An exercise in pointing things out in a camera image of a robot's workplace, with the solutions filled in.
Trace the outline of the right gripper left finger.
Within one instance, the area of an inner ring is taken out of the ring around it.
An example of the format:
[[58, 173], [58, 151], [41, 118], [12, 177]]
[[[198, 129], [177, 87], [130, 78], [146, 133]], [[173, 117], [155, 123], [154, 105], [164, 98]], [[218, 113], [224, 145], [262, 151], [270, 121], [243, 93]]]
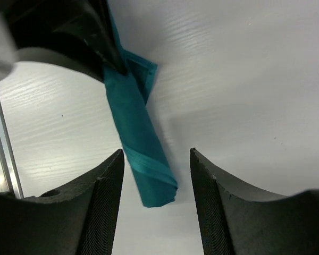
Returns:
[[117, 150], [39, 197], [0, 193], [0, 254], [111, 254], [123, 176]]

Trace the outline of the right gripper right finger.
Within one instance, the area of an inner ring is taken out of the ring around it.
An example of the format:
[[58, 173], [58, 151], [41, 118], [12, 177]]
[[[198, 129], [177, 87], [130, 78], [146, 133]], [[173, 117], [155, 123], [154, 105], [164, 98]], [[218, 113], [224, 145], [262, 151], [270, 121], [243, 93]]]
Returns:
[[319, 189], [283, 196], [190, 151], [204, 254], [319, 254]]

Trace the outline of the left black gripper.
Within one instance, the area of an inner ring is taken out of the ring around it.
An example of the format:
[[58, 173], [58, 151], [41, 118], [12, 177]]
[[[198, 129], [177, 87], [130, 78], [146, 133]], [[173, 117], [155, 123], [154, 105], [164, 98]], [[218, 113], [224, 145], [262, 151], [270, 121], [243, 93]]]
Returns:
[[107, 1], [0, 1], [0, 81], [18, 61], [39, 62], [104, 80], [104, 66], [122, 75]]

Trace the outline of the teal cloth napkin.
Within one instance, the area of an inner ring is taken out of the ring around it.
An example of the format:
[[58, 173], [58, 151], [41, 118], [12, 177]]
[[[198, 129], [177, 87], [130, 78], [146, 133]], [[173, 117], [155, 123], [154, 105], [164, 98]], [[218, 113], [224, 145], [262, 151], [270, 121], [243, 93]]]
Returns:
[[143, 206], [162, 207], [175, 201], [178, 183], [146, 108], [157, 64], [125, 50], [115, 23], [111, 27], [127, 73], [104, 66], [107, 100]]

